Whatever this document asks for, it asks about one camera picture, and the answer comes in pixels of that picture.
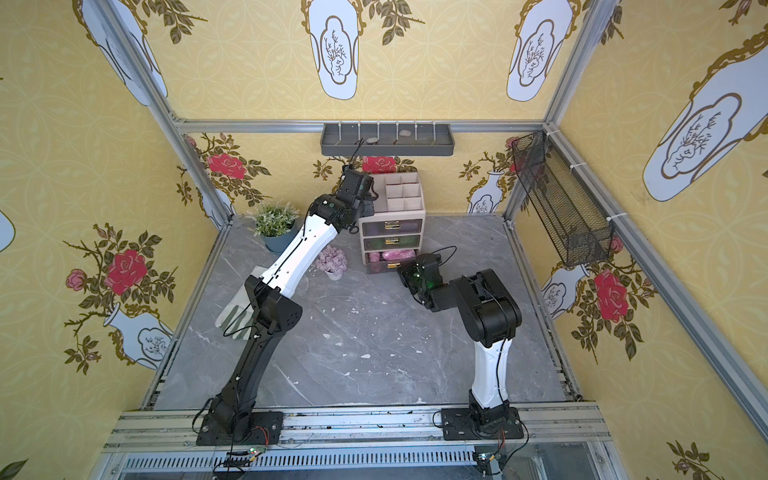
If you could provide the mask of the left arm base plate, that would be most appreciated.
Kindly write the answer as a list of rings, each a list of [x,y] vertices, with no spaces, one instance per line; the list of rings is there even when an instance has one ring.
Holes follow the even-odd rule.
[[[204,420],[197,446],[276,445],[283,427],[281,411],[240,413],[220,419],[213,413]]]

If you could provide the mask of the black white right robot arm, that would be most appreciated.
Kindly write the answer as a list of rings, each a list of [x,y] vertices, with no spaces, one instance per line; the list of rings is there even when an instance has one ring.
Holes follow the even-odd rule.
[[[439,254],[421,254],[399,266],[397,273],[413,299],[426,309],[458,311],[475,344],[470,418],[479,427],[490,427],[511,415],[508,360],[522,312],[494,270],[446,282],[441,265]]]

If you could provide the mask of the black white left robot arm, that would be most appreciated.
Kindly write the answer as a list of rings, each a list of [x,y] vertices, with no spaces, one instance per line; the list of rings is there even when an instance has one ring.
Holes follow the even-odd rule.
[[[292,300],[300,280],[320,252],[342,231],[374,214],[378,195],[371,175],[347,166],[333,194],[317,197],[297,235],[260,276],[244,284],[247,303],[236,315],[248,323],[235,331],[248,339],[222,391],[208,402],[198,433],[199,446],[243,444],[256,426],[252,410],[259,384],[280,340],[299,322],[302,307]]]

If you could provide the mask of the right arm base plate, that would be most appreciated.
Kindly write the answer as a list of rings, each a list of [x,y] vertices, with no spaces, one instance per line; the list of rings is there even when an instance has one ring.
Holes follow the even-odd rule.
[[[444,408],[440,411],[443,439],[493,440],[526,437],[518,411],[508,405],[477,410],[474,407]]]

